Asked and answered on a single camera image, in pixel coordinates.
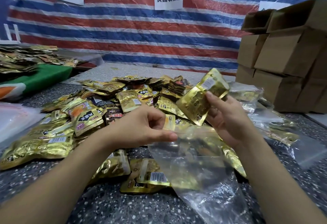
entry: purple round logo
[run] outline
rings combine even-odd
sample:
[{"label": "purple round logo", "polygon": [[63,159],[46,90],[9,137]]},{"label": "purple round logo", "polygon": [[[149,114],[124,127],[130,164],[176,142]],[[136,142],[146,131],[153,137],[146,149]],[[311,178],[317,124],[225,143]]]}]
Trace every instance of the purple round logo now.
[{"label": "purple round logo", "polygon": [[80,123],[80,124],[77,125],[77,127],[76,127],[77,130],[80,130],[80,129],[82,129],[82,128],[84,128],[84,123]]}]

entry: green fabric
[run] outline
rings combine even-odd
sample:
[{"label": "green fabric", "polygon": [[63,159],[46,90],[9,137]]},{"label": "green fabric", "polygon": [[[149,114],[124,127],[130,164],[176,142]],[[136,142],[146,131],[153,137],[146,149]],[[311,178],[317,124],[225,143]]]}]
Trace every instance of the green fabric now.
[{"label": "green fabric", "polygon": [[72,69],[67,66],[39,64],[37,73],[2,82],[1,84],[24,83],[26,85],[24,94],[36,92],[68,79]]}]

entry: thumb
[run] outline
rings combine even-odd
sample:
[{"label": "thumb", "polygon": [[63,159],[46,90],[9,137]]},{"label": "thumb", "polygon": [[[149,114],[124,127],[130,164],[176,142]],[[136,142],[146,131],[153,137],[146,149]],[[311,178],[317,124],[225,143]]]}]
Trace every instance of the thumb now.
[{"label": "thumb", "polygon": [[216,108],[222,113],[225,113],[228,110],[228,104],[223,100],[221,100],[220,98],[218,98],[217,96],[213,95],[210,91],[207,91],[205,95],[212,107]]},{"label": "thumb", "polygon": [[149,129],[148,131],[149,135],[149,142],[160,142],[160,141],[168,141],[172,142],[177,140],[177,134],[175,134],[172,131],[168,130],[157,130],[157,129]]}]

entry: dark speckled surface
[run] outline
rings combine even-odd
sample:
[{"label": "dark speckled surface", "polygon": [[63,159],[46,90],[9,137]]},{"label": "dark speckled surface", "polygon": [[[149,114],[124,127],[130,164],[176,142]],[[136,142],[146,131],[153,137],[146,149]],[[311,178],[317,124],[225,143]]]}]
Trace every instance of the dark speckled surface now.
[{"label": "dark speckled surface", "polygon": [[[20,103],[30,107],[40,107],[45,102],[80,88],[79,85],[57,84],[22,99]],[[296,121],[304,134],[327,145],[327,131],[323,127],[299,114],[288,114],[288,117]],[[327,214],[327,159],[303,170],[285,149],[272,148],[301,188]],[[147,148],[130,149],[128,156],[129,158],[151,157]],[[58,161],[33,161],[0,172],[0,202],[20,192],[57,163]],[[123,180],[124,178],[115,178],[86,188],[72,211],[68,223],[203,223],[172,190],[152,195],[125,195],[119,192],[120,182]],[[251,186],[246,182],[240,185],[254,223],[264,223]]]}]

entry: person's left hand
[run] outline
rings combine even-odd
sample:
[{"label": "person's left hand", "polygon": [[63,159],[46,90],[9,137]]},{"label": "person's left hand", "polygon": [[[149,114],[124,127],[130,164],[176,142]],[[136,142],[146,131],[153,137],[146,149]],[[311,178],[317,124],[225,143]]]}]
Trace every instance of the person's left hand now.
[{"label": "person's left hand", "polygon": [[109,149],[136,148],[152,142],[177,140],[174,132],[160,130],[166,115],[154,107],[142,105],[109,126],[93,133],[89,138],[99,140]]}]

